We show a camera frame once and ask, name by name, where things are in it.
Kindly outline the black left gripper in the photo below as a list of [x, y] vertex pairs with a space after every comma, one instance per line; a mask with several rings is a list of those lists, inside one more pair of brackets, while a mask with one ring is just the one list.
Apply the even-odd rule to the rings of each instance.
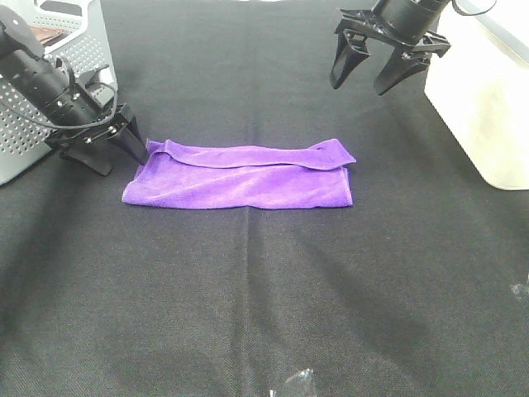
[[46, 145], [60, 153], [63, 160], [85, 165], [99, 175], [112, 171], [106, 141], [126, 152], [134, 161], [148, 161], [146, 142], [130, 107], [117, 102], [99, 105], [83, 88], [65, 58], [50, 63], [23, 49], [1, 58], [5, 78], [47, 120], [51, 130]]

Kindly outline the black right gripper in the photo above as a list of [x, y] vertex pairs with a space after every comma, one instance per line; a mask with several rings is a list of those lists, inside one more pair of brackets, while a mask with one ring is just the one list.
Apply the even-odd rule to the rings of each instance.
[[371, 38], [393, 46], [388, 62], [374, 81], [375, 92], [382, 96], [391, 88], [430, 65], [430, 52], [442, 57], [450, 43], [430, 31], [447, 1], [377, 1], [363, 10], [341, 9], [336, 56], [329, 80], [338, 89], [350, 73], [369, 58], [366, 41]]

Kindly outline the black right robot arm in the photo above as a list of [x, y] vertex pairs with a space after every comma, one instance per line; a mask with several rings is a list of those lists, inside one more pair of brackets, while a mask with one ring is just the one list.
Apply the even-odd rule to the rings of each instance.
[[370, 9], [341, 9], [341, 20], [335, 29], [337, 47], [329, 76], [331, 86], [338, 89], [370, 57], [369, 39], [393, 47], [388, 62], [374, 81], [378, 95], [428, 69], [433, 55], [442, 57], [450, 49], [450, 42], [444, 36], [430, 30], [447, 4], [447, 1], [435, 0], [387, 0], [377, 1]]

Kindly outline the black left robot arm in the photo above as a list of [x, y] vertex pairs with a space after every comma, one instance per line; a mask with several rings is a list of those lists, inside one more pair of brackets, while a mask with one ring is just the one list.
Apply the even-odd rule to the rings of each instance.
[[7, 6], [1, 7], [1, 75], [44, 117], [50, 129], [45, 142], [71, 160], [106, 176], [112, 170], [98, 140], [119, 147], [137, 163], [149, 159], [145, 140], [139, 133], [136, 116], [123, 103], [103, 105], [92, 95], [105, 86], [100, 74], [104, 64], [75, 75], [65, 57], [50, 62], [22, 16]]

